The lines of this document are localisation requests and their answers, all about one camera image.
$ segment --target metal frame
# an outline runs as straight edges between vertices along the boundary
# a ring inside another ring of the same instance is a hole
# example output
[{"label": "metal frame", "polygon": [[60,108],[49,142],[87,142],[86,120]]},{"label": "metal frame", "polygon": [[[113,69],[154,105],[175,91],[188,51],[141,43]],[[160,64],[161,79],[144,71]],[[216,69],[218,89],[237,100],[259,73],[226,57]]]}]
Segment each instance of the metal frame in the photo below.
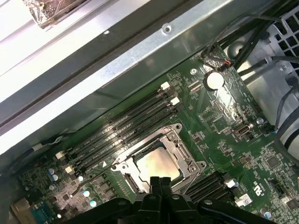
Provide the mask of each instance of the metal frame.
[{"label": "metal frame", "polygon": [[[134,44],[136,40],[132,39],[109,55],[106,54],[102,60],[81,73],[81,79],[74,79],[75,84],[78,83],[76,86],[67,87],[65,84],[60,88],[63,95],[58,97],[60,94],[56,91],[51,97],[43,99],[39,108],[30,112],[32,116],[16,118],[10,127],[3,126],[0,129],[1,153],[26,137],[14,150],[24,149],[66,128],[73,130],[74,127],[82,127],[200,50],[235,17],[260,8],[268,1],[205,0],[197,3],[194,1],[172,10],[169,17],[155,21],[151,29],[142,33],[143,41]],[[171,25],[171,32],[167,35],[158,29],[165,23]],[[0,108],[5,110],[7,107],[0,104]]]}]

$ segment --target mounting hole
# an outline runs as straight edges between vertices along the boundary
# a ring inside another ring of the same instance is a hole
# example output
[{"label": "mounting hole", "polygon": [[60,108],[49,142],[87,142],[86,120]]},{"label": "mounting hole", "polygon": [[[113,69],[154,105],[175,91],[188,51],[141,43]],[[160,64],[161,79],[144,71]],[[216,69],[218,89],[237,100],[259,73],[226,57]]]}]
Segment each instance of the mounting hole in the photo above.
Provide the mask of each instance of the mounting hole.
[{"label": "mounting hole", "polygon": [[169,23],[166,23],[162,26],[162,33],[164,35],[168,35],[171,33],[171,25]]}]

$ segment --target metal panel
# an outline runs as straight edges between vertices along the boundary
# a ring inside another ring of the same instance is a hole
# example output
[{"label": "metal panel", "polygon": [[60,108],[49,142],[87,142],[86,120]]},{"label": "metal panel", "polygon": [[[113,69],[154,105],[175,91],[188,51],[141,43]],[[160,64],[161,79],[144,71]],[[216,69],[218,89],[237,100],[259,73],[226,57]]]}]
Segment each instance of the metal panel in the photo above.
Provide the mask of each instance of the metal panel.
[{"label": "metal panel", "polygon": [[[1,152],[5,152],[41,127],[43,128],[14,149],[34,144],[38,139],[69,128],[70,123],[79,128],[78,123],[74,123],[74,117],[78,121],[83,121],[86,117],[95,118],[101,115],[201,49],[235,17],[259,8],[265,3],[268,1],[205,0],[201,2],[170,21],[171,32],[168,35],[161,30],[153,33],[33,116],[0,136]],[[99,93],[106,94],[106,97],[94,97]],[[89,103],[84,105],[87,100],[93,102],[95,106],[90,108]]]},{"label": "metal panel", "polygon": [[42,30],[22,0],[0,3],[0,102],[149,0],[91,0]]}]

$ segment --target black dimm slot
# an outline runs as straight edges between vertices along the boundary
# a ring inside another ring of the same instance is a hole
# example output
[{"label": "black dimm slot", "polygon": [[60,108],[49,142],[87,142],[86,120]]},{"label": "black dimm slot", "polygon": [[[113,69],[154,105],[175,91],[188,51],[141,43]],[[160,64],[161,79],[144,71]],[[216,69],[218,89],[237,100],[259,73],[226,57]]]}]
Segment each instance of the black dimm slot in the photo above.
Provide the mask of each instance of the black dimm slot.
[{"label": "black dimm slot", "polygon": [[[89,135],[87,135],[84,140],[82,141],[86,141],[90,138],[97,138],[96,136],[99,134],[98,132],[100,132],[101,130],[105,129],[106,127],[108,127],[109,125],[111,125],[111,123],[116,122],[117,120],[121,120],[123,119],[123,116],[128,116],[130,115],[130,113],[133,113],[135,110],[137,110],[138,108],[144,106],[145,104],[147,104],[149,101],[151,101],[154,98],[158,98],[159,96],[163,96],[164,95],[164,91],[161,93],[157,93],[152,92],[151,94],[147,95],[145,98],[143,98],[142,100],[138,101],[135,105],[131,106],[130,108],[128,108],[127,110],[125,110],[123,113],[117,115],[116,117],[114,117],[111,121],[106,122],[105,124],[103,124],[101,127],[99,127],[98,129],[96,129],[95,131],[93,131],[92,133],[90,133]],[[82,147],[85,146],[85,142],[81,143],[79,146],[76,146],[75,148],[71,148],[69,150],[69,152],[77,152],[78,150],[80,150]]]},{"label": "black dimm slot", "polygon": [[87,163],[87,164],[82,164],[82,166],[84,166],[84,167],[85,167],[85,166],[90,167],[90,166],[91,166],[90,163],[93,163],[92,166],[94,166],[94,163],[95,163],[95,164],[98,163],[100,160],[105,159],[105,158],[106,158],[107,156],[109,156],[111,153],[114,153],[114,152],[116,152],[117,150],[119,150],[120,148],[124,147],[125,144],[129,144],[128,141],[134,141],[138,136],[140,136],[143,132],[145,132],[145,130],[151,128],[152,126],[154,126],[154,125],[156,125],[157,123],[163,121],[164,119],[166,119],[166,118],[169,117],[169,116],[171,116],[171,113],[168,114],[168,115],[165,115],[165,118],[162,118],[162,119],[158,120],[158,122],[151,123],[150,126],[148,126],[148,127],[143,127],[143,129],[141,129],[142,131],[141,131],[140,133],[135,133],[135,134],[137,134],[137,135],[132,135],[132,136],[130,136],[128,139],[126,139],[125,141],[120,142],[119,144],[117,144],[116,146],[113,147],[114,150],[112,150],[112,151],[109,150],[109,151],[105,152],[105,153],[103,154],[104,157],[103,157],[103,155],[100,154],[100,155],[99,155],[99,156],[101,156],[100,158],[93,159],[92,161],[90,161],[90,162]]},{"label": "black dimm slot", "polygon": [[196,194],[196,192],[198,191],[198,189],[205,189],[208,188],[209,186],[215,184],[219,182],[218,177],[213,177],[211,176],[210,178],[207,178],[204,182],[199,182],[197,183],[197,185],[193,186],[193,188],[189,189],[186,194],[187,195],[192,195],[192,194]]},{"label": "black dimm slot", "polygon": [[[141,133],[139,133],[138,135],[141,135],[143,132],[151,129],[152,127],[154,127],[155,125],[163,122],[165,119],[169,118],[172,114],[176,113],[177,111],[174,110],[172,111],[170,114],[167,114],[165,116],[163,116],[162,118],[160,118],[158,121],[155,121],[153,123],[151,123],[151,125],[149,127],[146,127],[143,129],[143,131]],[[129,139],[128,141],[134,141],[134,138],[137,138],[137,136],[134,136],[133,138]],[[119,150],[119,148],[117,147],[116,149],[113,148],[113,150],[109,150],[108,152],[106,152],[103,156],[101,156],[100,158],[98,158],[96,161],[92,161],[92,164],[87,164],[85,170],[88,170],[90,168],[92,168],[93,166],[97,165],[97,163],[99,163],[100,161],[106,159],[109,155],[111,155],[112,153],[115,153],[117,150]]]},{"label": "black dimm slot", "polygon": [[199,180],[198,182],[194,183],[186,192],[186,194],[189,194],[193,191],[193,189],[198,189],[198,188],[202,188],[203,186],[206,186],[209,184],[209,182],[211,182],[211,180],[218,180],[220,174],[219,172],[214,172],[212,175],[209,175],[201,180]]},{"label": "black dimm slot", "polygon": [[222,188],[221,186],[219,186],[218,184],[212,185],[209,188],[206,189],[199,189],[197,191],[197,195],[199,196],[208,196],[209,194],[212,194],[214,191],[219,190],[220,188]]},{"label": "black dimm slot", "polygon": [[191,193],[188,193],[189,196],[193,196],[193,195],[196,195],[196,194],[201,194],[202,192],[206,192],[206,191],[209,191],[209,190],[213,190],[215,187],[218,187],[218,183],[217,183],[218,180],[216,181],[213,181],[211,184],[209,185],[206,185],[202,188],[197,188],[197,189],[194,189]]},{"label": "black dimm slot", "polygon": [[[158,109],[158,111],[160,111],[161,108],[162,108],[162,109],[166,109],[166,104],[165,104],[165,102],[164,102],[163,100],[161,100],[161,102],[159,102],[159,103],[160,103],[160,104],[159,104],[158,106],[156,106],[156,107],[154,107],[154,108],[151,108],[151,110],[150,110],[151,113],[156,113],[156,111],[154,111],[155,109]],[[130,119],[130,120],[124,122],[124,123],[121,123],[121,126],[116,127],[116,129],[118,129],[118,130],[116,130],[116,131],[115,131],[115,130],[112,130],[112,131],[110,131],[109,133],[106,133],[106,134],[105,134],[104,136],[102,136],[101,138],[97,139],[96,141],[90,142],[90,143],[89,143],[88,145],[86,145],[86,146],[85,146],[79,153],[76,154],[76,157],[79,157],[79,156],[84,155],[84,153],[85,153],[86,151],[88,151],[88,152],[93,151],[93,150],[90,150],[90,147],[92,147],[93,145],[95,145],[95,144],[97,144],[97,143],[103,141],[105,138],[109,138],[109,136],[111,136],[111,135],[117,133],[118,131],[121,131],[123,128],[125,128],[125,126],[128,126],[128,125],[130,125],[130,124],[133,124],[133,123],[134,123],[137,119],[139,119],[140,117],[142,117],[143,120],[146,119],[146,117],[144,118],[143,116],[148,116],[148,117],[150,117],[151,114],[149,114],[149,112],[148,112],[147,110],[148,110],[148,107],[145,108],[145,109],[142,111],[141,114],[137,114],[136,117],[133,117],[132,119]]]},{"label": "black dimm slot", "polygon": [[153,115],[162,112],[166,108],[167,108],[166,106],[163,106],[163,107],[159,108],[159,110],[157,110],[157,111],[152,111],[150,114],[148,114],[147,117],[144,117],[142,121],[140,121],[139,123],[137,123],[134,126],[130,127],[129,129],[125,130],[124,133],[119,133],[118,136],[116,136],[116,137],[112,138],[111,140],[105,142],[103,145],[96,146],[96,148],[98,148],[98,150],[96,150],[96,151],[95,150],[91,150],[90,153],[88,153],[87,155],[84,155],[83,158],[80,158],[80,161],[77,163],[77,165],[82,164],[84,161],[90,159],[91,156],[94,156],[101,149],[106,148],[109,145],[112,145],[117,140],[121,140],[122,138],[125,137],[125,135],[130,134],[131,132],[136,132],[140,128],[140,126],[142,126],[144,124],[144,122],[148,120],[148,118],[151,118]]}]

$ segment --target cable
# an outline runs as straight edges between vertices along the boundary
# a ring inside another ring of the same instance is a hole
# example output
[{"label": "cable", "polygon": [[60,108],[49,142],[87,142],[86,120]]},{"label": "cable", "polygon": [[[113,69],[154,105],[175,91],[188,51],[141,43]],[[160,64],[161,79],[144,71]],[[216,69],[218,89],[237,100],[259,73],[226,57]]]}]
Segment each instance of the cable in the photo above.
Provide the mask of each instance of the cable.
[{"label": "cable", "polygon": [[[277,4],[276,10],[273,11],[271,16],[279,17],[286,12],[292,10],[298,3],[299,0],[287,0],[284,3],[280,2]],[[245,62],[247,57],[250,55],[254,47],[257,45],[258,41],[261,39],[262,35],[265,34],[268,27],[272,24],[270,21],[261,22],[252,36],[249,38],[248,42],[242,48],[242,51],[237,55],[234,67],[236,70]]]},{"label": "cable", "polygon": [[297,129],[296,131],[294,131],[289,137],[288,139],[285,141],[285,148],[286,150],[289,149],[290,145],[293,143],[293,141],[295,140],[295,138],[299,135],[299,129]]},{"label": "cable", "polygon": [[[291,63],[299,63],[299,57],[273,56],[271,58],[273,61],[285,61],[285,62],[291,62]],[[239,75],[245,76],[248,73],[251,73],[252,71],[261,68],[265,64],[267,64],[267,61],[265,59],[263,59],[263,60],[259,61],[258,63],[254,64],[253,66],[251,66],[250,68],[239,72]]]},{"label": "cable", "polygon": [[280,138],[283,136],[283,134],[289,129],[289,127],[299,118],[299,106],[289,115],[289,117],[283,122],[283,124],[280,126],[279,130],[276,133],[274,144],[277,146],[277,150],[280,151],[280,153],[293,163],[295,163],[297,166],[299,166],[299,160],[297,160],[295,157],[293,157],[291,154],[287,152],[284,145],[280,141]]},{"label": "cable", "polygon": [[248,73],[251,73],[252,71],[254,70],[257,70],[259,68],[261,68],[263,65],[267,64],[267,61],[264,59],[264,60],[261,60],[259,61],[258,63],[252,65],[249,69],[245,69],[241,72],[239,72],[239,76],[245,76],[247,75]]},{"label": "cable", "polygon": [[286,99],[288,99],[288,97],[297,92],[299,90],[299,86],[298,84],[295,85],[294,87],[292,87],[280,100],[279,102],[279,105],[278,105],[278,108],[277,108],[277,115],[276,115],[276,122],[275,122],[275,126],[274,126],[274,130],[278,130],[278,125],[279,125],[279,121],[280,121],[280,117],[281,117],[281,112],[282,112],[282,109],[285,105],[285,101]]}]

